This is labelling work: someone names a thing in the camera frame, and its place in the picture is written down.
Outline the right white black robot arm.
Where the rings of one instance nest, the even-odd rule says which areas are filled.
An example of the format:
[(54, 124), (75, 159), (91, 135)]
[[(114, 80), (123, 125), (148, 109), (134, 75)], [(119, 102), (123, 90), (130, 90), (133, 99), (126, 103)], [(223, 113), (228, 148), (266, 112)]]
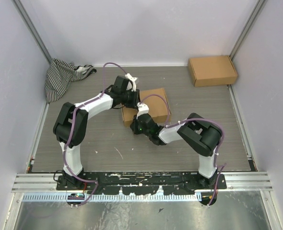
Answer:
[(135, 135), (144, 134), (157, 145), (167, 145), (173, 141), (185, 141), (198, 155), (198, 183), (210, 189), (218, 182), (217, 152), (224, 140), (224, 131), (218, 123), (191, 113), (176, 124), (158, 125), (149, 114), (134, 116), (130, 125)]

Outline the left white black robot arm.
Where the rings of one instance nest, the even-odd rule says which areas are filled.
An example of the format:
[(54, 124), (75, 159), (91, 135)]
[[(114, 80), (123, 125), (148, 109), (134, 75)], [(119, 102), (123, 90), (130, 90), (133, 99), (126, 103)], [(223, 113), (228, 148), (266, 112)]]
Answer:
[(86, 183), (81, 163), (81, 143), (86, 135), (88, 120), (95, 115), (122, 105), (135, 109), (140, 102), (139, 79), (129, 73), (117, 76), (115, 82), (97, 96), (81, 103), (65, 103), (53, 127), (62, 148), (63, 170), (59, 183), (79, 190)]

